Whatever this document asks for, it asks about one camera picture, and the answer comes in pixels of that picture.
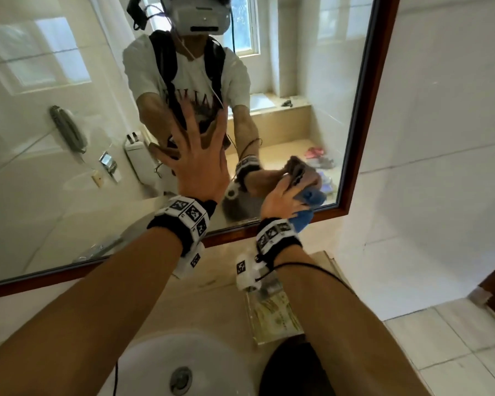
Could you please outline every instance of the sink drain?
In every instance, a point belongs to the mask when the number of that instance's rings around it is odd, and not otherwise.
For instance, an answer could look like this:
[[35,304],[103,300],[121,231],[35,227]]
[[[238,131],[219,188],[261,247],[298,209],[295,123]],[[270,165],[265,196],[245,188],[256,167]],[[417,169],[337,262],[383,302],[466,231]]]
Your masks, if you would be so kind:
[[193,373],[189,367],[177,368],[170,376],[170,392],[174,396],[187,393],[193,382]]

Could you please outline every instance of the mirror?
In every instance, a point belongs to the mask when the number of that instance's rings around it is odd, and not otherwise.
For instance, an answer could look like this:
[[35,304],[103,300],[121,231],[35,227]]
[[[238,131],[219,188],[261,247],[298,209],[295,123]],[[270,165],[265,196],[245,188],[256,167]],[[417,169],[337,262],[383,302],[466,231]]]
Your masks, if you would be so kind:
[[[128,1],[0,0],[0,283],[80,266],[145,230],[177,191],[147,150],[175,146],[154,108],[176,110],[176,95],[204,143],[229,106],[232,182],[209,237],[256,223],[286,173],[310,178],[297,229],[338,206],[377,0],[231,0],[232,24],[209,17],[227,30],[198,37],[171,32],[165,0],[141,0],[145,30],[133,30]],[[262,169],[240,181],[246,156]]]

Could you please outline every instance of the vr headset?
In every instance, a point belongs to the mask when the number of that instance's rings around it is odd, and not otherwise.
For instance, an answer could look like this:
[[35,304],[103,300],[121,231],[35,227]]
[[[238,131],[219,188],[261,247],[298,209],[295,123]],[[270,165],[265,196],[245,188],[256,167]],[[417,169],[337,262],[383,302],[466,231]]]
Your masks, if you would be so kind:
[[166,16],[180,36],[223,35],[231,23],[231,0],[160,0],[161,13],[147,16],[141,0],[130,0],[126,12],[134,20],[134,30],[145,30],[152,16]]

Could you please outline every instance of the blue cloth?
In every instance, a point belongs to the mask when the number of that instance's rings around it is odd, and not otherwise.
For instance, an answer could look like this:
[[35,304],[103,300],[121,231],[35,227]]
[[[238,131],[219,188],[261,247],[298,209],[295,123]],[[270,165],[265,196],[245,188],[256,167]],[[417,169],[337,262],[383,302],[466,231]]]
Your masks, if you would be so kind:
[[[296,197],[297,200],[301,200],[304,204],[308,204],[310,207],[320,207],[326,201],[326,194],[317,190],[315,187],[307,187]],[[310,210],[299,211],[297,217],[290,219],[290,223],[295,228],[296,232],[302,231],[313,219],[314,212]]]

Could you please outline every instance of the graphic print on t-shirt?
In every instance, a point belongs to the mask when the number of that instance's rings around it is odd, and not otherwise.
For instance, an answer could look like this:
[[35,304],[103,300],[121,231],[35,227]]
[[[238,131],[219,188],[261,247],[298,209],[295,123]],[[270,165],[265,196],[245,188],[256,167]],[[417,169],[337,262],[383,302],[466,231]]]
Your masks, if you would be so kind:
[[[212,95],[209,96],[207,93],[192,89],[176,89],[176,95],[179,99],[189,97],[192,107],[194,108],[196,122],[214,119],[218,113],[218,106],[214,105],[214,97]],[[163,89],[163,98],[168,105],[169,92],[167,89]]]

